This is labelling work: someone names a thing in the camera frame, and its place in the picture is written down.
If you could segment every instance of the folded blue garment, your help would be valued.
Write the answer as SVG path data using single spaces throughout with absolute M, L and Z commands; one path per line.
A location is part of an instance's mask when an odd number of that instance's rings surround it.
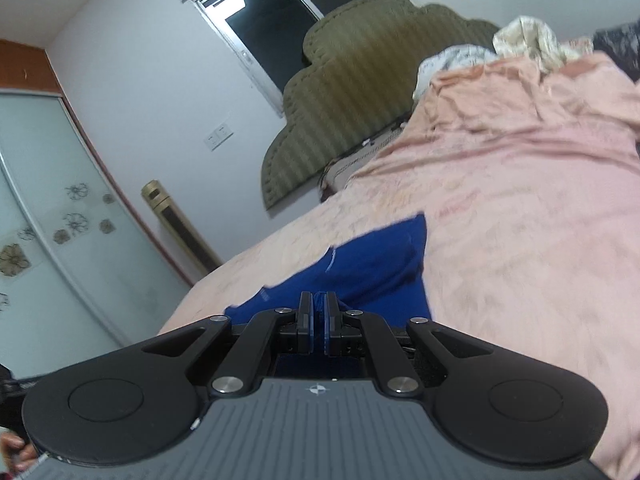
M 312 266 L 277 286 L 262 288 L 225 314 L 233 323 L 247 323 L 262 310 L 297 308 L 304 291 L 333 291 L 343 309 L 380 314 L 390 326 L 404 327 L 415 316 L 431 318 L 422 282 L 426 241 L 422 214 L 372 231 L 329 249 Z

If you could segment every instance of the double wall socket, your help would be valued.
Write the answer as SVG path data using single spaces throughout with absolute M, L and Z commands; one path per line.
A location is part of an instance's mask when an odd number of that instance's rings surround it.
M 234 133 L 231 131 L 231 128 L 226 123 L 222 123 L 213 130 L 213 133 L 210 134 L 210 136 L 207 136 L 207 138 L 204 139 L 204 143 L 211 151 L 213 151 L 233 134 Z

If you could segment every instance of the scalloped headboard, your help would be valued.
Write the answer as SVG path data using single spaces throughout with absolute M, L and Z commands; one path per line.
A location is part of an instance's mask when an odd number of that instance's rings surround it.
M 311 66 L 284 89 L 287 125 L 262 163 L 265 206 L 410 112 L 423 59 L 456 44 L 493 49 L 497 31 L 448 7 L 409 0 L 354 0 L 326 15 L 305 37 Z

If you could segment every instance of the window frame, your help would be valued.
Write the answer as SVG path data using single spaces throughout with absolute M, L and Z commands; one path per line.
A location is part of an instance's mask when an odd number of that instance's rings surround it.
M 247 73 L 249 78 L 254 82 L 256 88 L 267 99 L 276 113 L 280 116 L 284 116 L 284 106 L 282 92 L 273 82 L 269 74 L 262 68 L 257 59 L 252 55 L 251 51 L 246 47 L 242 40 L 238 37 L 231 26 L 226 20 L 221 19 L 214 15 L 214 13 L 207 13 L 204 6 L 205 2 L 210 0 L 191 0 L 193 5 L 198 9 L 204 20 L 209 23 L 209 26 L 216 32 L 216 34 L 231 48 L 236 54 L 236 57 L 240 60 L 240 65 Z M 317 19 L 324 18 L 324 14 L 316 7 L 311 0 L 300 0 L 303 5 L 309 10 L 309 12 Z

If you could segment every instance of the peach blanket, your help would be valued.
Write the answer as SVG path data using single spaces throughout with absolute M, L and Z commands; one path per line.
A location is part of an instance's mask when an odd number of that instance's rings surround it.
M 240 304 L 329 246 L 424 212 L 434 320 L 593 381 L 593 460 L 640 473 L 640 89 L 604 54 L 545 78 L 506 59 L 441 72 L 347 188 L 207 276 L 164 331 Z

